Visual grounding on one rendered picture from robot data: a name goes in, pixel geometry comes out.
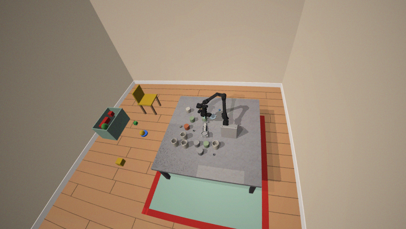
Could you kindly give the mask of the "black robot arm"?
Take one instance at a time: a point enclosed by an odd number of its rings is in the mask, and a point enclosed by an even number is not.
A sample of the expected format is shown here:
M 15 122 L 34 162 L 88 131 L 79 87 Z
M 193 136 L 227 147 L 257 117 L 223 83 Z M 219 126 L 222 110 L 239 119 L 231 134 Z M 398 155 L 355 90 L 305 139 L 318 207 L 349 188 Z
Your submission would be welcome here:
M 216 96 L 220 96 L 222 99 L 222 104 L 223 104 L 223 113 L 222 113 L 222 118 L 224 119 L 223 121 L 223 125 L 228 126 L 229 124 L 229 118 L 227 116 L 227 112 L 226 112 L 226 94 L 225 93 L 215 93 L 214 95 L 212 95 L 211 97 L 209 97 L 208 99 L 203 100 L 203 102 L 197 103 L 196 108 L 202 108 L 203 110 L 206 110 L 206 108 L 208 107 L 207 104 L 210 100 L 212 100 L 213 98 L 215 98 Z M 206 116 L 206 112 L 201 112 L 201 117 L 205 117 Z

